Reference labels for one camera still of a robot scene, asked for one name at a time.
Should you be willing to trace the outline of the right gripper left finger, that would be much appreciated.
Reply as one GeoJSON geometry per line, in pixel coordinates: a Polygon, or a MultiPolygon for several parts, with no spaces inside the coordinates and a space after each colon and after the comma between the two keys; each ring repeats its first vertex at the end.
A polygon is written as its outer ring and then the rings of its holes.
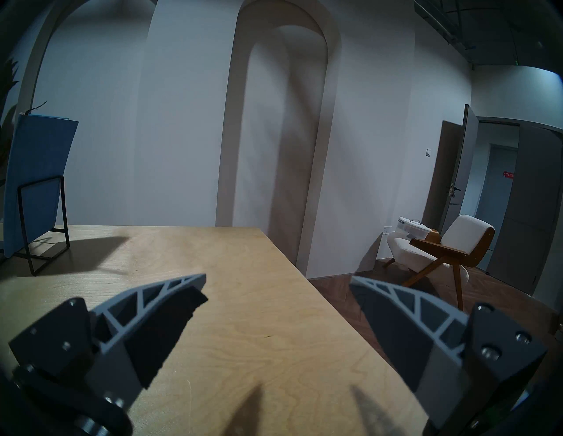
{"type": "Polygon", "coordinates": [[[72,297],[9,341],[20,366],[47,380],[132,405],[147,390],[194,311],[206,274],[134,287],[87,309],[72,297]]]}

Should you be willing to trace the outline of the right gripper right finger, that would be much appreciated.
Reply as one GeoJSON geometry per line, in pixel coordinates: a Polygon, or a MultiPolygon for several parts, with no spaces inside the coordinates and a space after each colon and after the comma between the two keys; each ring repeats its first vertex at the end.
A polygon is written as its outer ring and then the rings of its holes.
{"type": "Polygon", "coordinates": [[[350,291],[429,424],[500,424],[547,353],[486,302],[468,315],[424,291],[361,276],[350,291]]]}

